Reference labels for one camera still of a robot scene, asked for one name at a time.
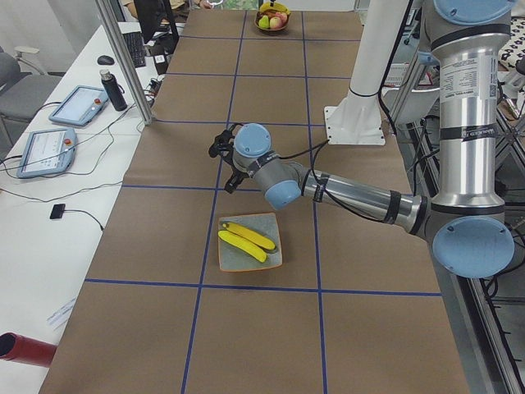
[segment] spotted fabric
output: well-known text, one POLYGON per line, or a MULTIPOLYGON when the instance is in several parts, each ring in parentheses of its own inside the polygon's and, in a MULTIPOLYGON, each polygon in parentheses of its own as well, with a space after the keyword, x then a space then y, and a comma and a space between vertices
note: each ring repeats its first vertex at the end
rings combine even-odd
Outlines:
POLYGON ((525 56, 525 18, 512 17, 510 40, 500 49, 500 63, 507 69, 515 68, 525 56))

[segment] brown table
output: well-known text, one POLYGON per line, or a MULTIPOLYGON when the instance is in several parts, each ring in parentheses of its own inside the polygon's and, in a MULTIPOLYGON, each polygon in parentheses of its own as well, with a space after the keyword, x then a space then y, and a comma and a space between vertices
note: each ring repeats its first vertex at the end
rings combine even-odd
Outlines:
MULTIPOLYGON (((300 199, 277 213, 281 267, 219 270, 217 219, 271 208, 252 181, 222 189, 213 137, 237 121, 282 155, 323 141, 362 33, 352 12, 297 11, 280 35, 253 19, 192 11, 40 392, 468 392, 427 246, 398 227, 300 199)), ((392 135, 316 167, 409 192, 392 135)))

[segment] gray chair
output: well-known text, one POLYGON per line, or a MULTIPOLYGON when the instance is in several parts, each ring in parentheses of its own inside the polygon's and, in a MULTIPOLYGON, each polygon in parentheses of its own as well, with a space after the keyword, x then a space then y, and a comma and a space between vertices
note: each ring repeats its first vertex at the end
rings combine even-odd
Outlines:
POLYGON ((21 59, 20 51, 13 57, 0 48, 0 135, 4 136, 10 147, 45 104, 60 79, 59 76, 43 75, 38 67, 21 59), (39 75, 25 76, 18 62, 32 66, 39 75))

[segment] red cylinder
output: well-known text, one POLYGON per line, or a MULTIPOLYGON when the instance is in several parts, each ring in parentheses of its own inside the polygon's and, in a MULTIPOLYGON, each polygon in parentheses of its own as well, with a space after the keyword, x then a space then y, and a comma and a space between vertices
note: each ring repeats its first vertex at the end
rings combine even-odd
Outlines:
POLYGON ((57 351, 55 345, 7 332, 0 336, 0 360, 47 367, 57 351))

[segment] black bottle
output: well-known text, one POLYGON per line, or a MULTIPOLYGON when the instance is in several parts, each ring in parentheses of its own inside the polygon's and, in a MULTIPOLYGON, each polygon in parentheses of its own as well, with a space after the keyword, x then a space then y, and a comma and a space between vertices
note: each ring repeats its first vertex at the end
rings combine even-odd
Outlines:
POLYGON ((109 70, 101 70, 102 85, 106 90, 107 96, 112 101, 113 107, 116 111, 124 111, 128 104, 124 100, 121 88, 116 82, 115 76, 109 70))

